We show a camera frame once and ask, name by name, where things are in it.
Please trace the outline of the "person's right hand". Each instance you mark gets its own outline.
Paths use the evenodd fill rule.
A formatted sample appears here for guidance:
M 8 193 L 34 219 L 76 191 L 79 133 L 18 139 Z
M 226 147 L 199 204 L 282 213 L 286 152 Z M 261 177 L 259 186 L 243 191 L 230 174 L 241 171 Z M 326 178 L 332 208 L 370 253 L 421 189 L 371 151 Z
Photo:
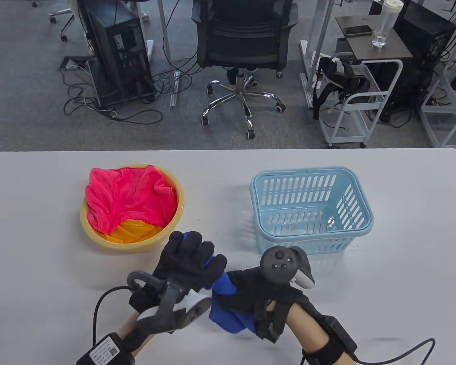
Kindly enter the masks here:
M 313 318 L 320 316 L 302 291 L 289 283 L 269 282 L 258 267 L 235 270 L 223 273 L 212 285 L 209 318 L 226 332 L 250 330 L 275 343 L 294 304 Z

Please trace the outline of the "person's left hand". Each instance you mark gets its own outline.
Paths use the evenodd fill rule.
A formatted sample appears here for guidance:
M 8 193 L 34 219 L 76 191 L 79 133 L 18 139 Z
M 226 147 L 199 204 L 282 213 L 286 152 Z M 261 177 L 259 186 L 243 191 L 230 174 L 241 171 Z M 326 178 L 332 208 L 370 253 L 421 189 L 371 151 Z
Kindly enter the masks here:
M 182 233 L 174 231 L 169 236 L 154 272 L 132 272 L 128 283 L 142 287 L 133 290 L 129 304 L 136 311 L 138 318 L 154 308 L 160 309 L 162 297 L 168 290 L 174 290 L 173 303 L 186 304 L 186 298 L 196 303 L 181 309 L 181 313 L 197 318 L 204 314 L 211 305 L 211 300 L 199 296 L 199 292 L 221 278 L 227 267 L 227 258 L 223 254 L 214 254 L 215 246 L 204 241 L 199 232 Z

